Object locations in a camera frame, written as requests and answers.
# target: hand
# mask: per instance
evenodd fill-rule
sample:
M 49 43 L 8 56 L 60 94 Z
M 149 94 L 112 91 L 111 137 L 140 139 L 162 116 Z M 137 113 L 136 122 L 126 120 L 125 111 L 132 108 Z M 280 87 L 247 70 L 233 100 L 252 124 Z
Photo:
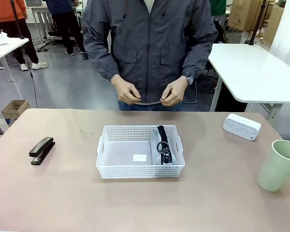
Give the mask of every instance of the hand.
M 27 18 L 28 18 L 27 12 L 23 13 L 23 17 L 24 17 L 25 20 L 27 20 Z
M 182 102 L 187 86 L 188 80 L 185 76 L 181 76 L 176 81 L 168 84 L 160 99 L 162 105 L 173 106 Z
M 114 85 L 118 93 L 118 100 L 125 102 L 129 105 L 140 102 L 141 95 L 135 86 L 124 79 L 118 74 L 114 75 L 111 79 L 111 83 Z

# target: black stapler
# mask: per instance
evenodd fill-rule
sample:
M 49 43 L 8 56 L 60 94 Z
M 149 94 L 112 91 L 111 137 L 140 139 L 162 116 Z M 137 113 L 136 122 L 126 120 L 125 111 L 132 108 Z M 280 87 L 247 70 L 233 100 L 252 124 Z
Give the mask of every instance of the black stapler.
M 50 150 L 55 145 L 54 139 L 52 137 L 43 138 L 30 152 L 29 156 L 34 157 L 31 164 L 40 165 L 45 157 L 48 155 Z

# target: gray jacket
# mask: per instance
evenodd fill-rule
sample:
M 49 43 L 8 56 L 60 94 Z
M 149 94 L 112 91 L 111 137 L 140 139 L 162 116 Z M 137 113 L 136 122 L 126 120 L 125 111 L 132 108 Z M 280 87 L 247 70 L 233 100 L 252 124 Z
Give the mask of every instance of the gray jacket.
M 107 37 L 111 32 L 111 52 Z M 217 31 L 209 0 L 88 0 L 84 46 L 100 75 L 134 84 L 142 102 L 160 100 L 166 86 L 207 63 Z

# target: paper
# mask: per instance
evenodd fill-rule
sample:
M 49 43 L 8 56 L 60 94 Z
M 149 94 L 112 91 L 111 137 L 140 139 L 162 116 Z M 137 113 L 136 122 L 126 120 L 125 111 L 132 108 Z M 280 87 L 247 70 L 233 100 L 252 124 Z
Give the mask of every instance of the paper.
M 139 155 L 139 154 L 133 155 L 133 162 L 146 162 L 146 161 L 147 155 Z

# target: green shirt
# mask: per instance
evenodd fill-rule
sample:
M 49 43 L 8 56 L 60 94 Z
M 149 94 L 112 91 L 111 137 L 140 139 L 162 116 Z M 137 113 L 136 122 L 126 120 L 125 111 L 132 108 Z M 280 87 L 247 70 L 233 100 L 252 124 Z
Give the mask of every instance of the green shirt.
M 211 3 L 212 16 L 224 15 L 226 13 L 227 0 L 209 0 Z

